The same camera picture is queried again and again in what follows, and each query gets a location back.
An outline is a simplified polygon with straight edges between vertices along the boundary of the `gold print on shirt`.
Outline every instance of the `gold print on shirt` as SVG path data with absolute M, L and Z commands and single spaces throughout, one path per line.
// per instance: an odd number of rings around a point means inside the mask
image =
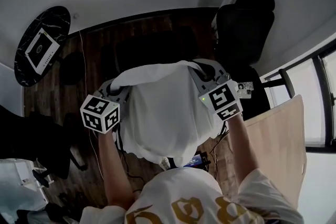
M 244 207 L 234 204 L 233 202 L 226 201 L 223 196 L 218 197 L 215 202 L 219 205 L 220 209 L 217 212 L 217 218 L 219 221 L 223 224 L 229 224 L 236 219 L 238 219 L 243 214 L 247 213 L 249 214 L 250 223 L 253 223 L 254 220 L 257 218 L 257 215 L 253 212 L 248 211 Z
M 172 208 L 178 220 L 184 223 L 197 223 L 204 214 L 201 201 L 195 197 L 191 197 L 189 200 L 181 198 L 172 203 Z M 193 208 L 197 211 L 196 217 L 192 216 Z
M 146 218 L 150 220 L 153 224 L 162 224 L 161 219 L 152 212 L 143 212 L 148 208 L 152 207 L 153 205 L 149 205 L 147 207 L 139 208 L 133 212 L 130 212 L 126 215 L 127 223 L 129 224 L 136 224 L 136 218 Z

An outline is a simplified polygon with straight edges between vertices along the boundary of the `white t-shirt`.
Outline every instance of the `white t-shirt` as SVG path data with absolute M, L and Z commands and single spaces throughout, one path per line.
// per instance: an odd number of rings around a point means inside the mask
M 303 223 L 302 216 L 259 170 L 241 183 L 234 201 L 217 181 L 196 168 L 176 168 L 148 182 L 138 200 L 124 210 L 86 207 L 80 223 Z

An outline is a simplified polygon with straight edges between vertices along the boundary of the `person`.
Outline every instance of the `person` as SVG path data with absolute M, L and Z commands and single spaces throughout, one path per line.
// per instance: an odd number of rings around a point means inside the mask
M 86 207 L 87 223 L 303 223 L 302 216 L 261 172 L 241 115 L 228 120 L 238 195 L 230 201 L 206 171 L 174 168 L 156 175 L 135 200 L 112 133 L 99 135 L 108 206 Z

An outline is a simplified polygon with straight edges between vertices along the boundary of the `black wire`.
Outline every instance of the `black wire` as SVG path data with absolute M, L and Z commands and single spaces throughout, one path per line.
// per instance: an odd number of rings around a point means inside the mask
M 126 164 L 126 173 L 129 177 L 131 178 L 139 178 L 142 180 L 143 182 L 143 186 L 146 185 L 146 182 L 145 180 L 141 177 L 141 176 L 133 176 L 130 174 L 130 169 L 128 167 L 128 164 L 127 164 L 127 161 L 126 161 L 126 156 L 125 156 L 125 151 L 123 150 L 123 146 L 122 146 L 122 140 L 121 140 L 121 135 L 120 135 L 120 123 L 118 124 L 118 126 L 115 127 L 115 132 L 118 132 L 118 138 L 119 138 L 119 145 L 120 145 L 120 149 L 118 149 L 117 147 L 117 150 L 121 152 L 123 158 L 124 158 L 124 161 L 125 161 L 125 164 Z
M 217 136 L 225 134 L 225 131 L 226 131 L 226 121 L 223 122 L 223 127 L 222 127 L 221 131 L 217 134 Z
M 215 169 L 215 179 L 216 179 L 217 178 L 217 173 L 218 173 L 218 156 L 217 156 L 217 153 L 215 153 L 215 157 L 216 157 L 216 169 Z
M 212 160 L 214 161 L 214 165 L 215 165 L 215 179 L 216 179 L 216 169 L 217 169 L 217 167 L 216 167 L 216 161 L 215 161 L 215 158 L 214 158 L 214 156 L 210 153 L 210 155 L 211 155 L 211 157 L 212 157 Z
M 210 154 L 212 151 L 214 151 L 215 147 L 226 137 L 226 134 L 228 134 L 228 131 L 225 132 L 222 137 L 219 139 L 219 141 L 217 142 L 217 144 L 212 148 L 212 150 L 210 151 Z
M 125 161 L 125 164 L 126 164 L 126 173 L 127 173 L 127 175 L 128 175 L 129 177 L 131 177 L 131 178 L 139 178 L 139 179 L 141 179 L 142 182 L 143 182 L 143 186 L 146 185 L 145 180 L 144 180 L 141 176 L 132 176 L 132 175 L 130 174 L 130 170 L 129 170 L 128 164 L 127 164 L 127 162 L 126 162 L 126 156 L 125 156 L 124 151 L 121 151 L 121 154 L 122 154 L 122 156 L 123 156 L 123 158 L 124 158 L 124 161 Z

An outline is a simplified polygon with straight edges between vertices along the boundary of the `window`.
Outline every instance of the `window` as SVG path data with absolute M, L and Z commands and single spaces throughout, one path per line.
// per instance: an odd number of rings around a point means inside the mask
M 335 109 L 335 94 L 336 94 L 336 51 L 323 58 L 323 64 L 327 73 L 328 84 L 333 95 L 331 96 L 333 105 L 333 122 L 334 130 L 336 130 L 336 109 Z M 336 132 L 333 134 L 333 139 L 336 139 Z
M 336 153 L 336 42 L 286 68 L 304 105 L 304 139 L 308 152 Z M 274 74 L 266 80 L 275 80 Z M 285 86 L 270 89 L 275 106 L 289 100 Z

